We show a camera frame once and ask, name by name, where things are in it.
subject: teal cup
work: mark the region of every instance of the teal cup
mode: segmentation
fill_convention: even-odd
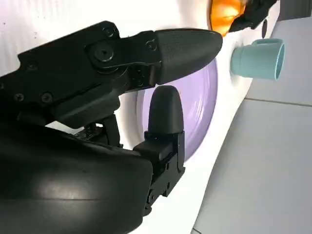
[[[259,39],[238,47],[231,58],[231,72],[250,78],[277,80],[283,68],[285,44],[281,39]]]

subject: screw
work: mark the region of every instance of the screw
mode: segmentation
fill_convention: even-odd
[[[41,101],[43,103],[49,103],[53,100],[52,95],[50,93],[44,93],[41,95]]]
[[[34,64],[34,63],[30,63],[28,66],[27,66],[27,71],[35,71],[37,70],[38,67]]]
[[[141,87],[141,86],[143,86],[143,82],[141,80],[138,80],[137,85],[138,85],[138,87]]]
[[[146,42],[145,45],[146,45],[150,50],[155,51],[155,50],[157,49],[157,45],[156,45],[156,43],[155,43],[155,39]]]
[[[100,62],[108,62],[112,60],[113,56],[114,56],[114,51],[107,44],[102,44],[94,52],[94,57]]]
[[[15,94],[14,99],[15,99],[15,101],[18,101],[18,102],[23,101],[24,100],[24,94]]]
[[[111,38],[114,35],[115,30],[114,28],[103,28],[103,32],[105,33],[106,36]]]

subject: black robotic arm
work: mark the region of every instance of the black robotic arm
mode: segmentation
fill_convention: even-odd
[[[121,39],[101,22],[19,55],[0,78],[0,227],[15,234],[123,234],[184,173],[178,91],[156,89],[145,141],[122,149],[118,96],[193,73],[222,36],[199,29]],[[52,121],[75,136],[46,128]]]

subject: orange ball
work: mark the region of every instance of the orange ball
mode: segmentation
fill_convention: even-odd
[[[219,32],[222,36],[227,35],[231,24],[244,13],[245,8],[245,0],[213,0],[210,10],[212,30]]]

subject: purple dish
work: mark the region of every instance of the purple dish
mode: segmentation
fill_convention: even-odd
[[[217,94],[217,67],[213,60],[203,69],[166,85],[176,87],[180,93],[184,114],[185,160],[202,143],[213,113]],[[144,138],[148,129],[150,102],[155,88],[139,91],[137,97],[138,130]]]

